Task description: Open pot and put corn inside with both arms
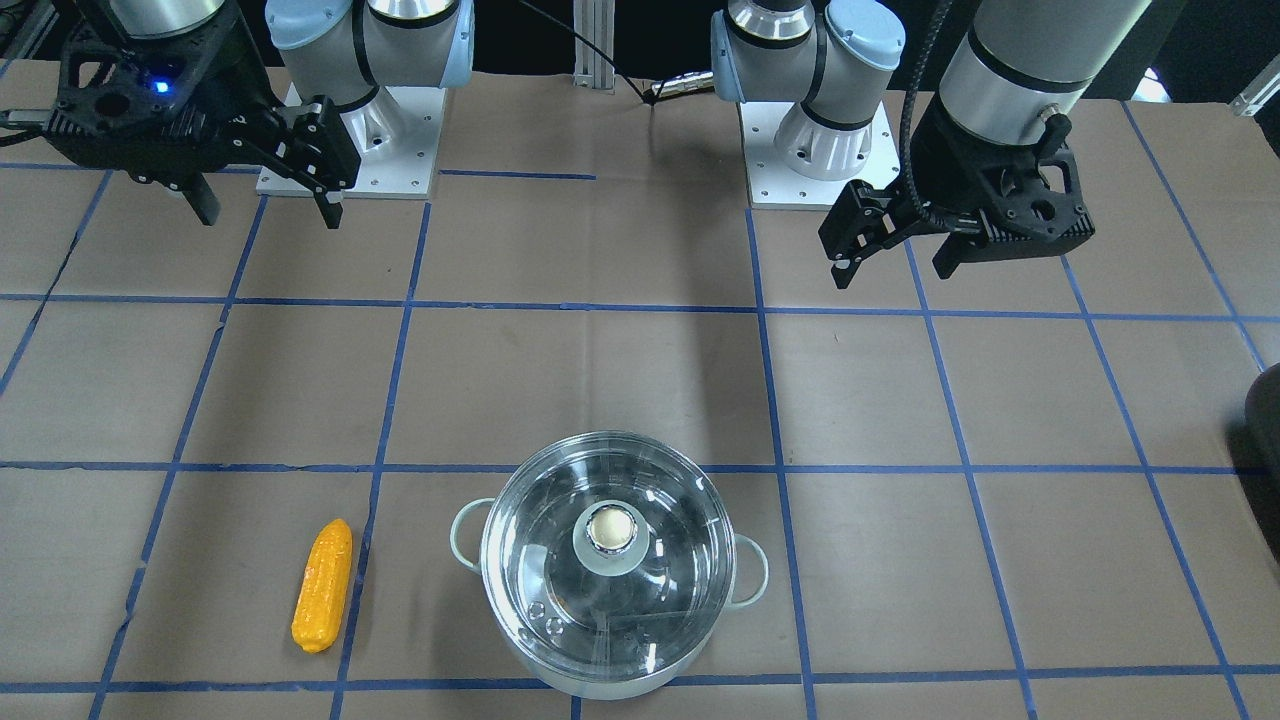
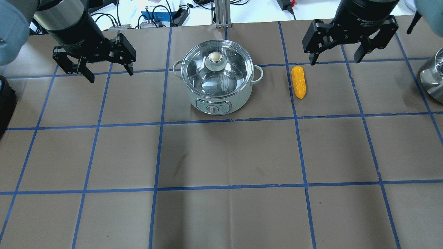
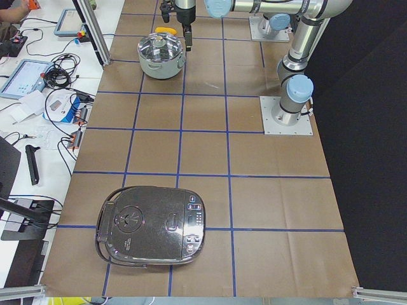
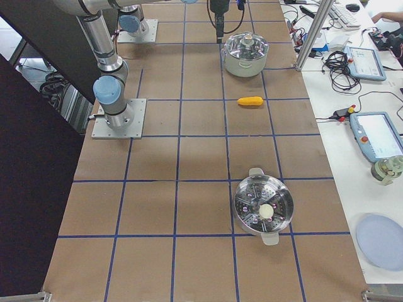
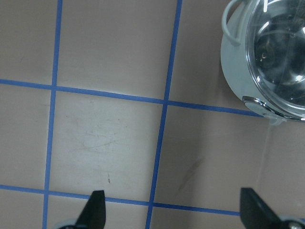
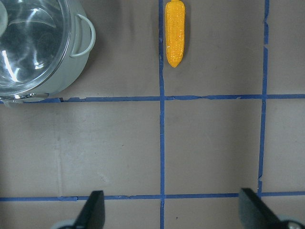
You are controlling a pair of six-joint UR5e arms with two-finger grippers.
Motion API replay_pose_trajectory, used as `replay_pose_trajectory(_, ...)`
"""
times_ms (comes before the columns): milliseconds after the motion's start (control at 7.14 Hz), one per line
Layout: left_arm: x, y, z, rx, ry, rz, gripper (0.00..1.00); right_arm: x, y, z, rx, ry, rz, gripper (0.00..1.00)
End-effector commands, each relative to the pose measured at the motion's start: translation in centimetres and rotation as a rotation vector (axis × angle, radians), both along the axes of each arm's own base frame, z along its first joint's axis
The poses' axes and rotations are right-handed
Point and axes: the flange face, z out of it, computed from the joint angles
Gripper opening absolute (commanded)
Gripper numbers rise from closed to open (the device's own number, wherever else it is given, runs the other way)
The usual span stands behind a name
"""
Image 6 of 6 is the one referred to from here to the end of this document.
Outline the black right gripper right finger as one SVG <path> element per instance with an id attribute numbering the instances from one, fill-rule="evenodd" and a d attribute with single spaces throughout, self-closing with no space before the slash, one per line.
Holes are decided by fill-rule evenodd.
<path id="1" fill-rule="evenodd" d="M 239 219 L 244 229 L 303 229 L 293 219 L 280 219 L 250 188 L 239 192 Z"/>

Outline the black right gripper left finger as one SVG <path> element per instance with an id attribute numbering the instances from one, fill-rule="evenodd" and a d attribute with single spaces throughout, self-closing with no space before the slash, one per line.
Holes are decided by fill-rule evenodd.
<path id="1" fill-rule="evenodd" d="M 102 229 L 105 224 L 104 192 L 93 191 L 80 214 L 76 218 L 73 229 Z"/>

